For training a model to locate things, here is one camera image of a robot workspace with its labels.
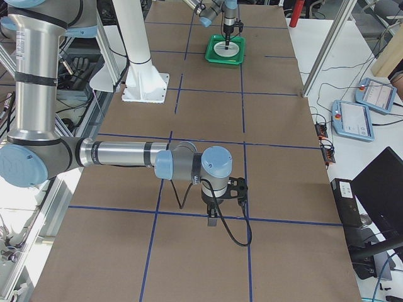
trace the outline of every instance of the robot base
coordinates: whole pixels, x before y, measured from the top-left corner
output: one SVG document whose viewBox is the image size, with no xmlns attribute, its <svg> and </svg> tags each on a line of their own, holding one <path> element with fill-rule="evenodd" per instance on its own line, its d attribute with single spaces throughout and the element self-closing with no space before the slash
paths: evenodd
<svg viewBox="0 0 403 302">
<path fill-rule="evenodd" d="M 165 101 L 169 74 L 158 73 L 154 66 L 153 69 L 155 72 L 153 72 L 152 81 L 155 89 L 151 92 L 144 92 L 145 89 L 142 82 L 142 77 L 138 77 L 138 80 L 136 81 L 131 69 L 129 69 L 126 80 L 126 88 L 122 94 L 123 102 L 163 103 Z"/>
</svg>

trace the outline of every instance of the table surface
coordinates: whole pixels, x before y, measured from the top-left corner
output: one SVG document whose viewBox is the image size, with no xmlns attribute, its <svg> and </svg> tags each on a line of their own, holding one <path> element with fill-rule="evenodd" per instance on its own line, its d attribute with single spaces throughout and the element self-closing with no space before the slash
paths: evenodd
<svg viewBox="0 0 403 302">
<path fill-rule="evenodd" d="M 296 28 L 289 28 L 295 55 L 298 59 L 298 66 L 301 72 L 310 72 L 331 24 L 332 21 L 330 20 L 299 20 Z M 337 42 L 334 44 L 334 48 L 330 52 L 330 56 L 326 60 L 322 69 L 339 66 L 355 66 L 366 62 L 368 58 L 373 58 L 371 50 L 361 36 L 354 22 L 348 21 Z M 366 67 L 373 63 L 375 63 L 375 60 L 371 60 L 365 64 L 355 81 L 353 81 L 353 79 L 359 73 L 361 66 L 353 69 L 341 68 L 322 71 L 312 88 L 312 92 L 308 96 L 310 106 L 317 108 L 318 112 L 324 115 L 327 121 L 329 121 L 331 117 L 330 112 L 321 108 L 316 103 L 322 83 L 330 83 L 336 87 L 357 86 L 358 80 Z M 307 76 L 307 74 L 302 74 L 304 82 Z M 371 77 L 378 81 L 389 83 L 386 78 L 374 77 L 370 68 L 368 68 L 364 73 L 363 78 L 365 77 Z M 330 109 L 333 101 L 335 99 L 340 99 L 344 92 L 345 89 L 335 89 L 331 86 L 323 85 L 319 103 Z M 354 93 L 354 89 L 348 89 L 343 100 L 353 101 Z M 395 102 L 402 103 L 398 96 L 396 96 Z M 312 113 L 316 113 L 315 108 L 311 108 Z M 403 114 L 403 108 L 394 106 L 392 112 Z M 388 123 L 394 120 L 399 120 L 399 118 L 383 116 L 373 111 L 371 111 L 370 114 L 373 123 Z M 336 164 L 330 165 L 327 171 L 330 181 L 337 177 L 354 179 L 354 177 L 358 175 L 387 146 L 392 147 L 392 149 L 403 158 L 403 140 L 400 139 L 403 134 L 403 123 L 384 127 L 374 127 L 374 133 L 375 141 L 368 143 L 339 137 L 333 131 L 332 140 L 336 151 Z M 360 204 L 358 206 L 360 208 L 360 213 L 364 213 L 365 210 L 363 207 Z M 379 232 L 376 226 L 371 225 L 371 228 L 374 233 Z M 379 240 L 384 240 L 382 235 L 377 237 Z M 394 257 L 394 261 L 397 263 L 397 268 L 403 269 L 402 261 L 398 257 Z M 392 272 L 392 277 L 394 278 L 392 282 L 382 281 L 384 287 L 390 286 L 392 287 L 392 290 L 387 292 L 378 291 L 377 297 L 380 299 L 385 299 L 385 296 L 388 294 L 403 297 L 403 289 L 401 288 L 401 284 L 403 284 L 403 274 L 401 272 Z M 371 278 L 366 281 L 361 281 L 357 278 L 357 281 L 360 286 L 361 296 L 372 297 L 376 279 Z"/>
<path fill-rule="evenodd" d="M 241 66 L 209 64 L 220 20 L 204 29 L 183 3 L 153 3 L 153 64 L 164 104 L 117 94 L 99 140 L 191 140 L 229 149 L 249 186 L 249 248 L 207 227 L 200 188 L 177 209 L 152 169 L 84 170 L 32 301 L 360 301 L 281 8 L 240 6 Z M 182 196 L 187 184 L 176 184 Z M 222 212 L 246 239 L 236 201 Z"/>
</svg>

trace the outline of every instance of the red cylinder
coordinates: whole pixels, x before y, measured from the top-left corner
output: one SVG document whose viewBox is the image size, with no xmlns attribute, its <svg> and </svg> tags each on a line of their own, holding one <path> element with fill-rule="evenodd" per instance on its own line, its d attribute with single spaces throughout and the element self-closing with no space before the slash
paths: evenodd
<svg viewBox="0 0 403 302">
<path fill-rule="evenodd" d="M 302 8 L 304 7 L 305 0 L 297 0 L 294 5 L 294 10 L 291 16 L 290 27 L 296 27 L 298 19 L 301 15 Z"/>
</svg>

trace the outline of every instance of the black monitor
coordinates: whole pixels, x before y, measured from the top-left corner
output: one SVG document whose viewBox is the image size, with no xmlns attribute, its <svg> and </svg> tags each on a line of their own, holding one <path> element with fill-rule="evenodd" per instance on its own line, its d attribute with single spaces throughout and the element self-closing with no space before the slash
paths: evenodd
<svg viewBox="0 0 403 302">
<path fill-rule="evenodd" d="M 403 160 L 390 147 L 368 164 L 351 185 L 387 241 L 403 236 Z M 394 250 L 403 252 L 403 247 Z"/>
</svg>

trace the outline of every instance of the black tube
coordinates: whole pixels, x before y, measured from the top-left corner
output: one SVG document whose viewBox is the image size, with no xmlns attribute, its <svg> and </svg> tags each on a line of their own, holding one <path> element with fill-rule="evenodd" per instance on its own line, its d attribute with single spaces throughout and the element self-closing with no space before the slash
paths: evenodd
<svg viewBox="0 0 403 302">
<path fill-rule="evenodd" d="M 358 260 L 370 257 L 387 250 L 393 250 L 398 247 L 403 247 L 403 235 L 398 235 L 394 238 L 384 240 L 376 243 L 370 247 L 363 248 L 361 250 L 354 250 L 350 252 L 351 261 L 356 262 Z"/>
</svg>

